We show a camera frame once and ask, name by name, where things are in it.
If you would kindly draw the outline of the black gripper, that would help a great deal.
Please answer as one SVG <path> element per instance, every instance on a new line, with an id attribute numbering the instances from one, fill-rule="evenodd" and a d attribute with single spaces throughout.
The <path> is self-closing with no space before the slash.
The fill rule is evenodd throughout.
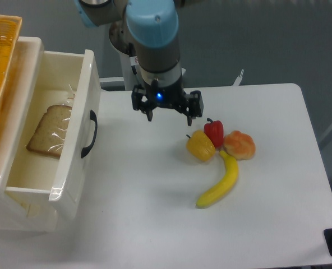
<path id="1" fill-rule="evenodd" d="M 146 114 L 149 122 L 153 119 L 155 108 L 172 109 L 187 116 L 188 126 L 192 126 L 195 117 L 203 115 L 201 91 L 186 93 L 180 79 L 165 87 L 158 80 L 152 80 L 150 84 L 143 82 L 135 85 L 131 100 L 133 109 Z"/>

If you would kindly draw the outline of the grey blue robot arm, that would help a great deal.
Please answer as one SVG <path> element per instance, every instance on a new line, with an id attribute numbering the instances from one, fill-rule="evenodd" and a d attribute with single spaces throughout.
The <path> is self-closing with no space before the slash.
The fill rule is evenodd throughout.
<path id="1" fill-rule="evenodd" d="M 132 107 L 153 118 L 155 108 L 173 109 L 187 117 L 187 124 L 202 117 L 201 92 L 183 89 L 179 19 L 177 9 L 186 1 L 75 1 L 87 27 L 112 24 L 113 46 L 137 59 Z"/>

